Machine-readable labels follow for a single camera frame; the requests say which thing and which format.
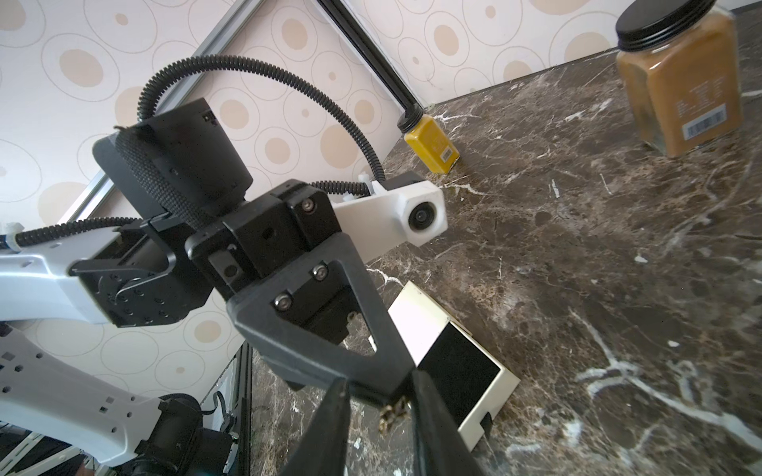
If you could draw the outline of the cream drawer jewelry box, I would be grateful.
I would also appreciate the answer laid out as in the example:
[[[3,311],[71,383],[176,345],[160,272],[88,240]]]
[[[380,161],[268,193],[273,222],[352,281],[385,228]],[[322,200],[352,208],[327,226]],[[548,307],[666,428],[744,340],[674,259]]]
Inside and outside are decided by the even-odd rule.
[[[394,299],[389,315],[417,367],[433,379],[466,447],[473,450],[489,438],[520,379],[412,282]]]

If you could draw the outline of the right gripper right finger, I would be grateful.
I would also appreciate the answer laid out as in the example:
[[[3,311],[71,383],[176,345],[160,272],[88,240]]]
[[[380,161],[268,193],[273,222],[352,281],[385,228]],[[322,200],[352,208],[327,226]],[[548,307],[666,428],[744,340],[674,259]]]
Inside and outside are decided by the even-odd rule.
[[[428,373],[412,373],[415,475],[482,475]]]

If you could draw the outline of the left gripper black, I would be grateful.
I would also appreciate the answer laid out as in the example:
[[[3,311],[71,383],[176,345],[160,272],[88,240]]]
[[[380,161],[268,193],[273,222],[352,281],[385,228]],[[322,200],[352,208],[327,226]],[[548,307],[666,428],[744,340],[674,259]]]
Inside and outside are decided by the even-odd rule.
[[[325,192],[288,180],[247,200],[252,178],[202,99],[124,128],[93,153],[140,214],[69,271],[111,323],[172,324],[219,293],[286,382],[326,389],[343,378],[371,405],[404,394],[415,364]],[[341,346],[353,315],[374,353]]]

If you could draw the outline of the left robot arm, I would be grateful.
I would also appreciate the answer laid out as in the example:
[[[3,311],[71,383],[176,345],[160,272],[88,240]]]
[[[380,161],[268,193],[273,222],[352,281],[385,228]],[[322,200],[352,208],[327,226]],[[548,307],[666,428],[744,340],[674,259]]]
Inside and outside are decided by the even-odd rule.
[[[208,103],[159,112],[175,83],[209,71],[268,77],[315,101],[369,162],[364,182],[288,180],[246,200],[252,178]],[[408,396],[414,360],[366,263],[448,227],[441,190],[386,178],[366,137],[323,91],[257,59],[207,55],[148,81],[138,121],[94,147],[138,210],[1,238],[1,416],[130,475],[219,475],[232,446],[188,395],[139,397],[58,359],[12,328],[71,319],[119,328],[185,319],[212,293],[235,329],[292,388],[325,389],[290,475],[343,473],[350,403]]]

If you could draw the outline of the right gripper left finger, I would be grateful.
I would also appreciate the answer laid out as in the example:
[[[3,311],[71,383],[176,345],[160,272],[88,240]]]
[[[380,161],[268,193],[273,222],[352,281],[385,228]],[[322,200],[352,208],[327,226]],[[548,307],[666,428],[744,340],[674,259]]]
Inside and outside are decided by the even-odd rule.
[[[350,417],[348,382],[334,380],[280,475],[343,476]]]

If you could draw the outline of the small gold earring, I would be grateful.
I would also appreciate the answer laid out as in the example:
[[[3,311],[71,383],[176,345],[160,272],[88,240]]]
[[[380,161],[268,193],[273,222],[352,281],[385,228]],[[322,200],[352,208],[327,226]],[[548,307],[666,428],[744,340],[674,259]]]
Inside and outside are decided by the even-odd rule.
[[[396,424],[403,422],[411,412],[411,401],[407,396],[402,396],[396,403],[385,406],[379,414],[378,431],[381,434],[390,434]]]

